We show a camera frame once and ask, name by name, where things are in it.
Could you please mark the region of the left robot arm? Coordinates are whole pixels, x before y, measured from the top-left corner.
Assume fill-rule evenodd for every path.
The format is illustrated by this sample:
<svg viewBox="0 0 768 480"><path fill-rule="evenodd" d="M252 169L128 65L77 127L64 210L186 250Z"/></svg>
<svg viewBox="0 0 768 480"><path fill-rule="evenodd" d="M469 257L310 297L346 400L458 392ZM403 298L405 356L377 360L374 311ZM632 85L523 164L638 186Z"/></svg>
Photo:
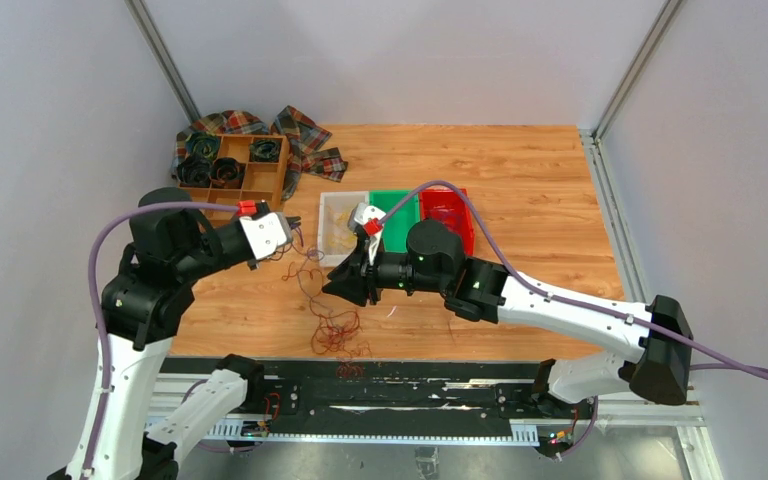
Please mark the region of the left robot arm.
<svg viewBox="0 0 768 480"><path fill-rule="evenodd" d="M184 190L145 194L134 211L116 218L132 234L116 276L97 281L104 227L90 251L88 281L98 332L98 365L85 425L59 479L173 479L184 460L229 412L267 416L264 368L231 354L162 422L146 423L154 387L193 304L196 283L237 265L256 268L291 244L298 221L263 201L228 207L229 223L215 227L210 206Z"/></svg>

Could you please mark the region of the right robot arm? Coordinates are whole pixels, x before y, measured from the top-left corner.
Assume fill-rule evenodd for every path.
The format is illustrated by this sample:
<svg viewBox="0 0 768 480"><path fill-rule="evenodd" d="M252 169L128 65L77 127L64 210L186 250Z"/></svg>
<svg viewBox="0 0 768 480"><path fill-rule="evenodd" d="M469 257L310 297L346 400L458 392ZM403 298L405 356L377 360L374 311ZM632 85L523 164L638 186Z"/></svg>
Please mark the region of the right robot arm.
<svg viewBox="0 0 768 480"><path fill-rule="evenodd" d="M528 325L601 347L577 360L541 363L531 400L555 417L586 398L630 391L661 405L687 400L692 331L680 303L664 295L650 303L611 301L537 282L504 265L466 254L461 238L436 220L408 232L403 253L374 247L363 229L356 248L323 287L364 307L386 289L435 292L457 317Z"/></svg>

